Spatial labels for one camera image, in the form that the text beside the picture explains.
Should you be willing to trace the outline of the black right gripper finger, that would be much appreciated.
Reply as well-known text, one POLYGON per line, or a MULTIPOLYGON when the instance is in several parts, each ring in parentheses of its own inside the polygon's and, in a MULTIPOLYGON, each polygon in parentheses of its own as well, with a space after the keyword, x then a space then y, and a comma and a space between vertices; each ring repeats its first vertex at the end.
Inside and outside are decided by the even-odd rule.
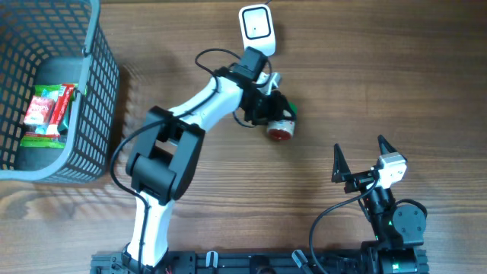
POLYGON ((351 177, 351 171, 345 160, 345 156, 342 153, 342 149, 339 144, 334 145, 334 157, 333 157, 333 171, 331 181, 334 183, 342 183, 348 181, 351 177))
POLYGON ((377 137, 377 141, 381 155, 387 155, 397 152, 397 150, 385 139, 383 135, 379 135, 377 137))

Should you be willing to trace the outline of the green lid jar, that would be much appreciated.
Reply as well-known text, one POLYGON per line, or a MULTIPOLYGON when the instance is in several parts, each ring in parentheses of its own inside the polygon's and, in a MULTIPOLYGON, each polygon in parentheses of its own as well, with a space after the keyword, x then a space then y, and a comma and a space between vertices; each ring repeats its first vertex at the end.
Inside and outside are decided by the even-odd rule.
POLYGON ((291 118, 291 120, 269 122, 266 132, 271 139, 287 141, 293 138, 296 118, 293 118, 287 110, 284 110, 283 114, 286 118, 291 118))

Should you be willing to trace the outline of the red snack stick packet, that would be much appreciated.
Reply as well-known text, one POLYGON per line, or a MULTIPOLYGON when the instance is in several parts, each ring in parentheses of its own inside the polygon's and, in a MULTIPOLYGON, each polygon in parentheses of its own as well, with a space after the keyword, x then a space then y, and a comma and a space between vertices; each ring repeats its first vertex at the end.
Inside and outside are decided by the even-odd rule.
POLYGON ((67 132, 69 116, 68 109, 74 91, 74 84, 61 85, 58 91, 58 97, 53 114, 46 128, 47 135, 61 135, 62 133, 67 132))

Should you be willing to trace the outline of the green candy bag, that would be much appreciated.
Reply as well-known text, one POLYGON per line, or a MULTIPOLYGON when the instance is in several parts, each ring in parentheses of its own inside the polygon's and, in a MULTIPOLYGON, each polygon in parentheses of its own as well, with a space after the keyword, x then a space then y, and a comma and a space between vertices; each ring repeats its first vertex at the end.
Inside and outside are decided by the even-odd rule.
MULTIPOLYGON (((75 85, 75 91, 73 92, 72 98, 71 98, 71 106, 70 106, 70 111, 72 108, 72 103, 74 102, 74 96, 75 93, 78 91, 78 85, 75 85)), ((36 85, 33 87, 34 91, 34 96, 40 97, 40 95, 36 95, 35 91, 36 85)), ((25 148, 61 148, 63 149, 65 147, 65 144, 67 142, 67 135, 41 135, 41 134, 36 134, 35 133, 35 127, 36 126, 28 126, 24 124, 26 129, 25 129, 25 134, 21 139, 21 147, 25 148)))

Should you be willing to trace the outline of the small red white box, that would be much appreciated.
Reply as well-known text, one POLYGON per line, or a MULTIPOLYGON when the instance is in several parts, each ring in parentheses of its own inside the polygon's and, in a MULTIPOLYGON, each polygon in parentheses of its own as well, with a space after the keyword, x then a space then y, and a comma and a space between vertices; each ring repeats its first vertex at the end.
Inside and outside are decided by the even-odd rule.
POLYGON ((24 117, 28 126, 42 126, 49 122, 55 101, 48 97, 33 96, 24 117))

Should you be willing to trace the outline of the teal packet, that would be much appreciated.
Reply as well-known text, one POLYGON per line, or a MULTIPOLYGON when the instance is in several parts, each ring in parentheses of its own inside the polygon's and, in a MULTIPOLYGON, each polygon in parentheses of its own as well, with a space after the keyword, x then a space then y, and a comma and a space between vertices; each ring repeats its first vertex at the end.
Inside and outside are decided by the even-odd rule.
MULTIPOLYGON (((55 108, 57 106, 62 105, 65 102, 65 90, 67 88, 66 84, 58 84, 58 85, 37 85, 35 87, 36 95, 40 95, 41 97, 49 98, 55 101, 55 108)), ((50 124, 48 125, 41 125, 35 127, 35 133, 41 135, 66 135, 68 132, 68 122, 69 122, 69 111, 71 106, 71 100, 67 100, 67 104, 63 111, 56 111, 54 110, 49 118, 53 116, 57 120, 59 117, 62 117, 58 123, 56 123, 56 127, 49 129, 50 124)))

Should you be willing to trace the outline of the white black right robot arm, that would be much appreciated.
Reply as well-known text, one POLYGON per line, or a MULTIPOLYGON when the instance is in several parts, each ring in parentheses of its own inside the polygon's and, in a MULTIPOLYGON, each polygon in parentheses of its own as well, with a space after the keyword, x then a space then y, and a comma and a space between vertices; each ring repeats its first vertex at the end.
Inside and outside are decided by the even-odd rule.
POLYGON ((364 273, 428 273, 424 244, 428 211, 413 199, 394 198, 392 185, 406 174, 408 160, 382 135, 377 137, 380 156, 369 170, 352 173, 342 149, 334 145, 332 182, 344 183, 346 193, 358 199, 376 239, 361 244, 364 273))

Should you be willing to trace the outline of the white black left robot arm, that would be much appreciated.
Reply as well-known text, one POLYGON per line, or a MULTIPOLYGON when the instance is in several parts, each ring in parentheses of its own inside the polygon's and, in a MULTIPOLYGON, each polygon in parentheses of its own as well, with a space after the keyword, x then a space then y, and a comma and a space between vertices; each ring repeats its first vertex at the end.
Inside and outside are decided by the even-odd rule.
POLYGON ((152 107, 133 141, 126 163, 135 197, 135 225, 123 252, 133 273, 152 273, 168 251, 167 231, 174 204, 196 172, 205 135, 223 118, 243 111, 242 127, 294 122, 297 118, 272 70, 269 57, 248 47, 236 62, 209 72, 208 84, 184 104, 152 107))

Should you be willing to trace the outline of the white barcode scanner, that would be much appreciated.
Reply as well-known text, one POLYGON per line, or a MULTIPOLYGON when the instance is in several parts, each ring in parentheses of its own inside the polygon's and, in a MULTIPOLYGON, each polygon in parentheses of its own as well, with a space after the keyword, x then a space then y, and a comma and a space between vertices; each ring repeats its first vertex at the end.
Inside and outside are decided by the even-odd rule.
POLYGON ((257 4, 242 7, 238 18, 244 49, 252 47, 266 56, 274 55, 276 38, 269 6, 257 4))

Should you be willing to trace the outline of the grey plastic mesh basket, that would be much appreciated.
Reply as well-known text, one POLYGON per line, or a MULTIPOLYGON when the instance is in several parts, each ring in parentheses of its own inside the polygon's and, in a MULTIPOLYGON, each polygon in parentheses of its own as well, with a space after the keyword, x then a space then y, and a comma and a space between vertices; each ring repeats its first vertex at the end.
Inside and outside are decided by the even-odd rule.
POLYGON ((106 170, 119 68, 100 2, 1 2, 1 179, 86 183, 106 170), (76 84, 64 148, 25 148, 37 85, 76 84))

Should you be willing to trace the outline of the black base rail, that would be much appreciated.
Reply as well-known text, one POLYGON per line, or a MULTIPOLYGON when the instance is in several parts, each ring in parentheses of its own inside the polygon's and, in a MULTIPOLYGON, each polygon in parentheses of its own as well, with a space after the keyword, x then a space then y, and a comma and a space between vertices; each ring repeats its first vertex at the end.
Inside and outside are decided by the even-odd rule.
MULTIPOLYGON (((328 273, 418 273, 430 268, 424 250, 329 250, 318 253, 319 264, 328 273)), ((90 274, 137 273, 138 264, 123 252, 92 256, 90 274)), ((319 273, 309 253, 196 253, 169 251, 156 266, 144 266, 143 273, 319 273)))

